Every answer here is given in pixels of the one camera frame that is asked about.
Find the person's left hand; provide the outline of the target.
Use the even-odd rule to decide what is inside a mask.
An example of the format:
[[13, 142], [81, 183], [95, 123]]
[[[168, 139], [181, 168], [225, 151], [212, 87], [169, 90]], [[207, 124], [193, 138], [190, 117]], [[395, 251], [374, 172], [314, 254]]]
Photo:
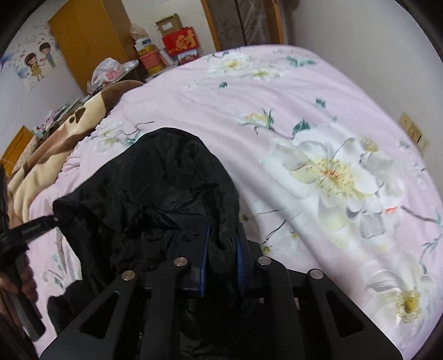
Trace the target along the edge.
[[20, 287], [17, 287], [6, 274], [1, 273], [1, 315], [10, 325], [16, 326], [18, 329], [22, 328], [22, 324], [17, 316], [15, 307], [12, 305], [11, 295], [22, 293], [30, 302], [36, 302], [38, 299], [34, 273], [29, 266], [29, 258], [26, 255], [23, 256], [23, 263], [24, 267], [20, 272], [20, 279], [22, 281]]

